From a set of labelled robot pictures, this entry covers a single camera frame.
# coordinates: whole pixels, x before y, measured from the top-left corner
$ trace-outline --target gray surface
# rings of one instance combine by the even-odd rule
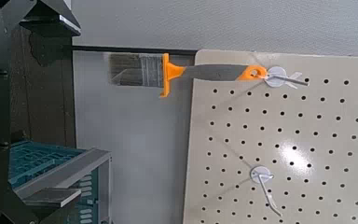
[[[113,86],[107,68],[101,53],[74,53],[77,146],[113,152],[113,221],[182,223],[188,94],[160,99],[161,89]]]
[[[358,55],[358,1],[72,3],[74,45]]]
[[[55,167],[26,184],[14,189],[20,198],[26,198],[44,188],[66,189],[83,176],[111,158],[110,151],[90,149],[64,164]]]

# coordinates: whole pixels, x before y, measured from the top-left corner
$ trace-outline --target screw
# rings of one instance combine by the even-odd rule
[[[8,71],[5,70],[5,69],[0,69],[0,77],[1,77],[1,78],[4,78],[4,79],[7,79],[7,77],[8,77]]]
[[[8,150],[8,142],[1,142],[0,143],[0,148],[2,150]]]

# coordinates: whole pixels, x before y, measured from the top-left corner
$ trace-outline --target plastic crate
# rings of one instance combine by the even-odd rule
[[[8,182],[13,189],[50,171],[84,152],[84,149],[58,147],[31,141],[11,145]],[[98,223],[98,168],[70,188],[82,189],[80,201],[67,224]]]

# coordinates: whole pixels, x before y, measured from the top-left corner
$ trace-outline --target white wall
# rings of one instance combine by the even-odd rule
[[[112,86],[101,53],[75,52],[74,73],[77,147],[113,151],[114,222],[181,224],[188,94]]]
[[[353,0],[76,0],[75,45],[358,55]]]

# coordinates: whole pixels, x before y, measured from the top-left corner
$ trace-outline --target white pegboard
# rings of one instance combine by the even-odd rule
[[[243,54],[310,86],[194,81],[184,223],[358,223],[358,58]]]

